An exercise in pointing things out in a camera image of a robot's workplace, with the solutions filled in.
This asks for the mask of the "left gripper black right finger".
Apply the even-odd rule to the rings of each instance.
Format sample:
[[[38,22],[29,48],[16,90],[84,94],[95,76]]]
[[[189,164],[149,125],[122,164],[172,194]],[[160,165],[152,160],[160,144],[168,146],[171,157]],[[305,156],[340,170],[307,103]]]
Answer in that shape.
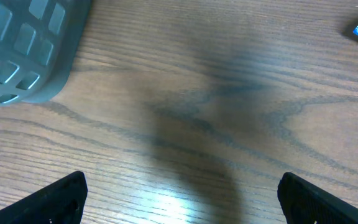
[[[289,224],[358,224],[358,208],[291,172],[283,174],[277,196]]]

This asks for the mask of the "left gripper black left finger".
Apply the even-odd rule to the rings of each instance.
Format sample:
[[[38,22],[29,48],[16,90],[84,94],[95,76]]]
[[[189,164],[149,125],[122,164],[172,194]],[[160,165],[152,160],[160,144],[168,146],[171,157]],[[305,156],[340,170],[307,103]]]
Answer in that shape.
[[[87,194],[84,173],[73,172],[0,210],[0,224],[80,224]]]

